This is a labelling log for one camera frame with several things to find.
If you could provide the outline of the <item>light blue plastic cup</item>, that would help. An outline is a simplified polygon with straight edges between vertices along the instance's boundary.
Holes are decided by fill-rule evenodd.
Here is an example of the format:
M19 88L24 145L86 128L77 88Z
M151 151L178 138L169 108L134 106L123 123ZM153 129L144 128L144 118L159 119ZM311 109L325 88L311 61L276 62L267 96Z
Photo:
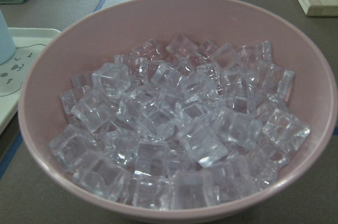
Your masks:
M7 26L2 12L0 13L0 64L7 62L16 51L11 32Z

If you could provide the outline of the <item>clear ice cubes pile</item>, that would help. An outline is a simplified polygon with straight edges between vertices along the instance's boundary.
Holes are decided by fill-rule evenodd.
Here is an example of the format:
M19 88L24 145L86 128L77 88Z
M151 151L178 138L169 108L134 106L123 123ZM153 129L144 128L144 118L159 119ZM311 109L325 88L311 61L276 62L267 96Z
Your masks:
M130 206L238 200L276 183L311 133L287 106L294 76L269 41L151 39L72 77L50 151L79 187Z

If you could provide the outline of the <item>pink bowl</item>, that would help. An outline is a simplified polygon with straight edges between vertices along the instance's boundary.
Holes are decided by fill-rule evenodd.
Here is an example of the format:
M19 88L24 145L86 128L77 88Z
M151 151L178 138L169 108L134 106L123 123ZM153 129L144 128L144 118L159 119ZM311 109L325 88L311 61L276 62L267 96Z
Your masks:
M156 211L110 202L75 185L52 156L49 142L67 124L59 93L70 78L100 67L114 54L155 38L185 33L192 41L222 45L270 40L276 64L296 78L288 104L312 131L274 185L247 198L209 208ZM325 150L337 120L337 86L326 58L298 28L260 7L238 0L133 0L99 10L62 31L36 59L22 85L18 120L38 166L65 190L94 205L150 223L203 223L259 204L298 180Z

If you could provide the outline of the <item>cream bear print tray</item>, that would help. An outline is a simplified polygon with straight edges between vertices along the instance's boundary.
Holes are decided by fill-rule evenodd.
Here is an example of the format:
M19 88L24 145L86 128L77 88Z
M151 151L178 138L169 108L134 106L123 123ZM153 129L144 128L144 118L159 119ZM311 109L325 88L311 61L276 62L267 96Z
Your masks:
M15 54L1 64L1 132L17 112L23 81L45 46L55 39L56 29L11 27Z

